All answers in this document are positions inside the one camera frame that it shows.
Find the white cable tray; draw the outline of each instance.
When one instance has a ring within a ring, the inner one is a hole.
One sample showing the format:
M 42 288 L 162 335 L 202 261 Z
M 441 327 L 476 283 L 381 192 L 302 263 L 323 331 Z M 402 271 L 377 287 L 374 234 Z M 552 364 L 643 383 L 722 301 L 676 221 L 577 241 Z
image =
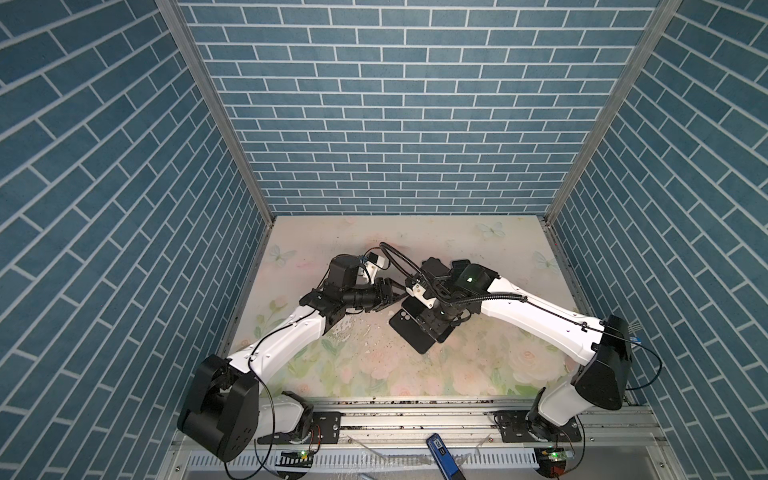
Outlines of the white cable tray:
M 538 468 L 534 450 L 523 447 L 493 448 L 490 452 L 482 449 L 451 449 L 456 463 L 462 468 Z M 295 463 L 287 458 L 280 458 L 280 452 L 272 452 L 266 466 L 274 470 L 278 459 L 283 464 Z M 231 471 L 254 470 L 259 463 L 253 450 L 243 452 L 227 464 Z M 377 449 L 376 453 L 366 449 L 344 449 L 343 451 L 327 449 L 315 454 L 311 471 L 315 473 L 344 473 L 344 472 L 399 472 L 403 470 L 432 470 L 436 467 L 435 460 L 427 448 L 423 449 Z M 188 471 L 222 470 L 221 460 L 205 450 L 190 453 L 187 462 Z M 280 467 L 283 472 L 305 472 L 301 467 Z

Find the black motor housing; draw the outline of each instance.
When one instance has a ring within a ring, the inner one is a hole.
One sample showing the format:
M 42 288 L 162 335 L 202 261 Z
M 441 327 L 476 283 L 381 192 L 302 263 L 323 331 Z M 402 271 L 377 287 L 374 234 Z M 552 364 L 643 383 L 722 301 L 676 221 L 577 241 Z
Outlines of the black motor housing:
M 259 425 L 259 381 L 211 355 L 195 372 L 177 427 L 222 462 L 234 460 Z
M 582 398 L 606 410 L 619 410 L 632 368 L 632 348 L 627 320 L 610 315 L 594 356 L 574 375 L 571 384 Z

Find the table surface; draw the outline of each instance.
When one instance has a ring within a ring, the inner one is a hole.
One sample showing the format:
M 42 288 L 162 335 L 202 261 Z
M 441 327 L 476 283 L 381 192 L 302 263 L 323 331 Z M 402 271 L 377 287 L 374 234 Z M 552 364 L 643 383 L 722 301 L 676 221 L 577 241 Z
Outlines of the table surface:
M 385 241 L 420 263 L 470 259 L 530 293 L 576 306 L 537 217 L 278 217 L 233 341 L 268 333 L 317 285 L 332 257 Z M 384 272 L 402 282 L 396 269 Z M 270 390 L 306 397 L 515 396 L 532 398 L 575 367 L 563 352 L 516 326 L 475 315 L 419 355 L 388 324 L 397 305 L 349 315 L 300 351 Z

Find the brick wallpaper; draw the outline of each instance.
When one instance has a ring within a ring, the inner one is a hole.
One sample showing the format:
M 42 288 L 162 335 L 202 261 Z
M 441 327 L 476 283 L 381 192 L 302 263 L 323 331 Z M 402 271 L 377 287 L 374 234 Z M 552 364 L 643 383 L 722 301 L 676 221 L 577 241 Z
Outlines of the brick wallpaper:
M 645 395 L 688 478 L 768 478 L 766 25 L 684 0 L 555 224 L 596 312 L 664 359 Z
M 542 214 L 657 0 L 181 3 L 278 214 Z
M 152 0 L 0 2 L 0 478 L 157 474 L 262 229 Z

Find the metal bracket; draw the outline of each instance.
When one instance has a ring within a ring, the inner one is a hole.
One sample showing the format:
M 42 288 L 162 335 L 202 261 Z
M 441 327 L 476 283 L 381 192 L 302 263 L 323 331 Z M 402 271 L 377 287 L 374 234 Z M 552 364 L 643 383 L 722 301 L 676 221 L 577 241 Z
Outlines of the metal bracket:
M 320 429 L 321 445 L 335 445 L 339 443 L 339 430 L 341 429 L 341 412 L 314 412 L 312 414 L 312 425 L 317 425 Z M 270 436 L 265 435 L 257 440 L 259 445 L 269 445 Z M 308 445 L 310 439 L 301 443 L 292 443 L 286 433 L 276 433 L 274 445 Z
M 537 442 L 538 440 L 528 431 L 525 423 L 525 410 L 502 410 L 494 413 L 494 421 L 502 434 L 504 443 Z M 561 427 L 560 442 L 580 442 L 581 431 L 576 419 L 571 419 Z

